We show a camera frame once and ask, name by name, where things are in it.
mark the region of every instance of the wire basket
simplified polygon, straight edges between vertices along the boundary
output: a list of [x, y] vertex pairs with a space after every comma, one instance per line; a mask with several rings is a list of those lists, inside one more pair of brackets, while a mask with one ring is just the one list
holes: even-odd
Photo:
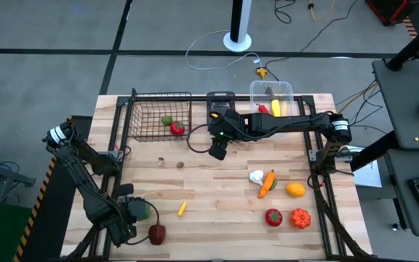
[[[132, 116], [129, 136], [139, 142], [185, 140], [192, 128], [192, 94], [189, 92], [163, 92], [137, 94], [132, 90]], [[170, 127], [161, 122], [171, 116], [185, 127], [182, 135], [173, 135]]]

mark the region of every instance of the wooden tabletop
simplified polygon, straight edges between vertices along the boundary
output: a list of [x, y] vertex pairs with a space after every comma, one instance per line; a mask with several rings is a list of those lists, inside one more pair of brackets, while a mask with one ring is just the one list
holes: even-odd
[[[318, 112], [335, 111], [331, 94], [313, 96]], [[115, 95], [98, 98], [88, 139], [88, 143], [97, 151], [106, 151], [108, 148], [116, 99]], [[192, 126], [206, 122], [206, 110], [206, 103], [192, 103]], [[250, 105], [247, 102], [236, 103], [236, 110], [242, 114], [248, 113]], [[119, 134], [123, 121], [119, 125]], [[310, 170], [303, 134], [282, 134], [275, 139], [229, 145], [226, 159], [219, 161], [208, 154], [190, 151], [185, 141], [139, 143], [129, 138], [127, 144], [132, 148], [132, 153], [124, 160], [121, 183], [133, 183], [135, 196], [145, 197], [156, 205], [161, 224], [167, 228], [167, 236], [161, 246], [153, 246], [149, 241], [135, 246], [112, 246], [110, 259], [324, 258], [314, 193], [306, 185]], [[195, 131], [191, 136], [191, 144], [196, 149], [209, 148], [210, 143], [206, 128]], [[158, 160], [160, 157], [164, 159], [161, 164]], [[184, 168], [176, 168], [178, 162], [183, 162]], [[337, 163], [337, 168], [350, 172], [350, 167], [344, 163]], [[277, 187], [264, 198], [258, 199], [260, 186], [249, 182], [248, 174], [253, 170], [271, 169], [274, 169], [279, 180]], [[101, 179], [95, 177], [100, 185]], [[371, 253], [353, 177], [335, 173], [331, 179], [341, 222], [360, 247]], [[285, 187], [291, 182], [305, 185], [306, 195], [300, 198], [288, 195]], [[178, 217], [177, 212], [183, 202], [187, 202], [187, 208], [184, 215]], [[75, 248], [91, 226], [82, 203], [83, 199], [76, 192], [63, 255]], [[282, 212], [284, 221], [279, 227], [265, 224], [264, 212], [268, 208]], [[303, 208], [310, 213], [310, 227], [300, 230], [289, 225], [290, 211], [295, 208]], [[137, 223], [138, 235], [130, 242], [143, 238], [148, 227], [155, 222], [156, 216], [152, 212], [149, 219]], [[337, 253], [330, 223], [328, 231], [334, 253]], [[99, 253], [102, 252], [103, 242], [104, 230], [100, 237]]]

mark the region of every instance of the yellow lemon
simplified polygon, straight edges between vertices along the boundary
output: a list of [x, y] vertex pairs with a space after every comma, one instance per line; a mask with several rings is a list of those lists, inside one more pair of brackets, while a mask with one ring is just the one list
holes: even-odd
[[306, 189], [301, 183], [290, 183], [286, 187], [287, 193], [293, 197], [303, 197], [305, 196]]

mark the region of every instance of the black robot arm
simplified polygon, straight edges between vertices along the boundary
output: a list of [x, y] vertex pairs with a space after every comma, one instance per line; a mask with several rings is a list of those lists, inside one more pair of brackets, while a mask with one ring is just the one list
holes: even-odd
[[274, 117], [270, 114], [239, 114], [233, 110], [212, 111], [209, 133], [213, 136], [209, 154], [216, 159], [226, 157], [228, 143], [257, 141], [280, 132], [320, 131], [327, 139], [326, 146], [314, 158], [316, 172], [335, 171], [334, 157], [341, 146], [352, 140], [348, 120], [341, 114], [325, 112], [310, 116]]
[[[93, 226], [98, 231], [107, 229], [111, 235], [111, 241], [117, 247], [135, 237], [137, 233], [133, 224], [136, 223], [137, 218], [134, 211], [139, 210], [128, 208], [133, 198], [125, 197], [130, 201], [116, 201], [98, 188], [84, 166], [85, 162], [89, 163], [96, 175], [116, 175], [119, 172], [116, 157], [108, 153], [96, 152], [77, 133], [76, 128], [69, 121], [52, 128], [43, 141], [46, 143], [46, 149], [68, 171], [84, 199], [84, 210]], [[120, 185], [120, 188], [115, 188], [113, 192], [115, 197], [132, 193], [132, 184]], [[141, 201], [140, 203], [143, 203], [141, 209], [145, 210], [145, 203]]]

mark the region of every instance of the gray floor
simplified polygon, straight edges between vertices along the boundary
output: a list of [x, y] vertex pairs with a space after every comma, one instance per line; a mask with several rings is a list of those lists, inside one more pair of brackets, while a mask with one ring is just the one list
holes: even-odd
[[[316, 1], [316, 15], [324, 17], [331, 1]], [[253, 0], [249, 33], [252, 50], [299, 51], [324, 23], [311, 20], [308, 1], [286, 11], [290, 25], [274, 17], [274, 1]], [[337, 0], [336, 17], [352, 3]], [[109, 49], [119, 25], [125, 0], [60, 0], [0, 2], [1, 48]], [[121, 49], [184, 50], [197, 37], [229, 27], [230, 1], [226, 0], [134, 0]], [[221, 35], [208, 36], [195, 49], [224, 50]], [[410, 40], [403, 25], [383, 27], [364, 1], [359, 0], [349, 19], [332, 24], [308, 52], [397, 52]], [[234, 57], [190, 57], [195, 66], [224, 66]], [[272, 57], [262, 57], [263, 63]], [[120, 56], [114, 67], [108, 94], [188, 90], [249, 92], [258, 80], [256, 65], [248, 57], [223, 71], [195, 71], [183, 57]], [[20, 205], [31, 207], [47, 170], [50, 155], [41, 138], [46, 131], [71, 114], [93, 114], [108, 56], [86, 55], [0, 55], [0, 161], [15, 161], [21, 172], [38, 178], [33, 188], [18, 188]], [[296, 93], [331, 92], [336, 101], [364, 89], [373, 80], [372, 60], [332, 58], [291, 58], [270, 64], [282, 81]], [[383, 105], [380, 95], [373, 103]], [[344, 114], [352, 117], [360, 102]], [[366, 106], [362, 116], [371, 112]], [[362, 124], [391, 130], [386, 110]], [[382, 134], [355, 128], [352, 144], [366, 146]], [[17, 204], [16, 198], [9, 199]], [[419, 260], [419, 238], [411, 232], [392, 232], [396, 222], [391, 202], [363, 200], [362, 210], [373, 251], [385, 258]]]

